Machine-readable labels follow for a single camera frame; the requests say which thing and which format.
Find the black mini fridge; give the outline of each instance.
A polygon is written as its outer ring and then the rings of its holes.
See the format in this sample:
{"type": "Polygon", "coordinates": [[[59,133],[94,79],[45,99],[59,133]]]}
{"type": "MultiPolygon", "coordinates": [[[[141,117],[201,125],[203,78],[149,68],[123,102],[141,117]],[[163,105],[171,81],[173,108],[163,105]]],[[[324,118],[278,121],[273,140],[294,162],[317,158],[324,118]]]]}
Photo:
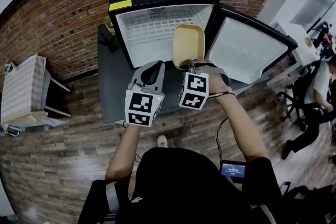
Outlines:
{"type": "Polygon", "coordinates": [[[132,69],[171,61],[179,24],[201,26],[206,58],[244,83],[297,47],[290,37],[219,0],[110,0],[109,16],[132,69]]]}

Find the chair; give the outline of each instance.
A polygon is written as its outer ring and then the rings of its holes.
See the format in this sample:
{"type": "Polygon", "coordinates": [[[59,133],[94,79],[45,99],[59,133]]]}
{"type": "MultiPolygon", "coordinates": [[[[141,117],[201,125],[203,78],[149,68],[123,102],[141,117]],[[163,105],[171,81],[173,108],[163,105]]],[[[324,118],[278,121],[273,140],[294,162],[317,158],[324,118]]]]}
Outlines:
{"type": "Polygon", "coordinates": [[[307,89],[309,85],[312,83],[313,78],[317,74],[317,71],[321,65],[321,60],[315,61],[311,65],[315,67],[313,72],[309,72],[305,76],[298,78],[294,82],[294,85],[291,84],[286,87],[287,89],[293,89],[293,97],[289,96],[288,94],[282,91],[278,93],[278,97],[283,95],[284,97],[286,97],[288,100],[292,102],[292,104],[289,105],[291,106],[291,108],[288,111],[287,115],[285,117],[281,117],[281,120],[285,121],[289,117],[289,115],[292,113],[292,111],[295,109],[296,115],[297,115],[297,120],[295,121],[295,125],[299,125],[300,129],[303,132],[306,130],[306,124],[304,123],[305,119],[302,119],[300,117],[300,109],[320,107],[317,103],[305,104],[305,95],[307,93],[307,89]]]}
{"type": "Polygon", "coordinates": [[[284,117],[281,117],[281,120],[282,121],[285,121],[289,116],[290,114],[292,113],[292,111],[295,109],[296,111],[296,115],[297,115],[297,120],[295,121],[295,125],[299,125],[300,129],[304,132],[306,130],[306,124],[304,123],[304,120],[305,119],[302,119],[300,117],[300,110],[299,109],[303,109],[304,107],[304,102],[301,102],[299,100],[299,95],[297,94],[297,85],[296,83],[298,82],[298,80],[293,84],[291,85],[288,85],[286,86],[287,89],[293,89],[293,97],[289,96],[287,93],[285,92],[278,92],[278,97],[281,97],[282,95],[290,100],[292,102],[292,104],[290,104],[290,110],[288,111],[287,115],[284,116],[284,117]]]}

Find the fridge door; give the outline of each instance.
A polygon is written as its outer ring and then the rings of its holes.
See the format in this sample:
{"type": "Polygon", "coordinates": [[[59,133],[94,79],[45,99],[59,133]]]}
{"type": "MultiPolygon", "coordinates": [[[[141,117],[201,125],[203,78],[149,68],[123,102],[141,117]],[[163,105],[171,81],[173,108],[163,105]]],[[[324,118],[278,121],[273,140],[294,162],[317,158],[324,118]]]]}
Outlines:
{"type": "Polygon", "coordinates": [[[290,37],[224,5],[214,7],[206,44],[206,59],[247,84],[297,47],[290,37]]]}

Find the wire rack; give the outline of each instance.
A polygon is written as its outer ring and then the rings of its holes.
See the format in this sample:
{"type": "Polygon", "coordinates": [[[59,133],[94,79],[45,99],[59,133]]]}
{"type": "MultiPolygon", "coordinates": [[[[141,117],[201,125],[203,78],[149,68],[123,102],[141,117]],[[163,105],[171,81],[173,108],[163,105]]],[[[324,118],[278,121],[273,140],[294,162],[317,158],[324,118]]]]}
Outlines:
{"type": "Polygon", "coordinates": [[[189,10],[140,15],[127,19],[127,36],[130,44],[142,44],[173,38],[174,29],[179,24],[195,24],[189,10]]]}

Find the table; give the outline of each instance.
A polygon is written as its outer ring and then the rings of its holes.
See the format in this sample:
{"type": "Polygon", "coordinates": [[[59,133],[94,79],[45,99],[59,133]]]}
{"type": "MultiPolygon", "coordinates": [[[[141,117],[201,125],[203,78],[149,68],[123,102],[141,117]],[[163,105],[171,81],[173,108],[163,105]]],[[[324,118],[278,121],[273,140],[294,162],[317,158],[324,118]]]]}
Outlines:
{"type": "Polygon", "coordinates": [[[290,23],[278,23],[276,29],[285,34],[286,36],[290,36],[297,42],[298,47],[292,51],[296,63],[290,66],[284,72],[274,77],[273,79],[269,80],[266,83],[267,86],[271,86],[272,84],[286,77],[299,67],[307,66],[312,62],[315,62],[320,59],[320,55],[318,54],[314,45],[312,44],[311,47],[308,47],[306,43],[306,38],[309,38],[309,36],[301,25],[290,23]]]}
{"type": "Polygon", "coordinates": [[[47,117],[44,109],[71,116],[46,105],[51,81],[70,91],[51,77],[46,69],[46,58],[37,54],[19,64],[14,75],[5,77],[0,116],[1,125],[5,131],[9,125],[20,129],[47,123],[52,125],[64,123],[47,117]]]}
{"type": "MultiPolygon", "coordinates": [[[[113,43],[119,49],[114,53],[107,46],[99,44],[99,41],[103,41],[102,33],[108,40],[112,39],[112,35],[105,25],[98,26],[98,81],[103,123],[115,122],[122,124],[125,119],[126,89],[131,82],[135,70],[130,68],[116,38],[113,40],[113,43]]],[[[267,79],[268,76],[264,73],[255,83],[263,82],[267,79]]],[[[165,98],[161,112],[175,111],[179,107],[179,94],[182,82],[183,74],[174,67],[171,61],[166,62],[162,87],[165,98]]],[[[245,84],[232,80],[230,86],[236,94],[240,94],[255,83],[245,84]]]]}

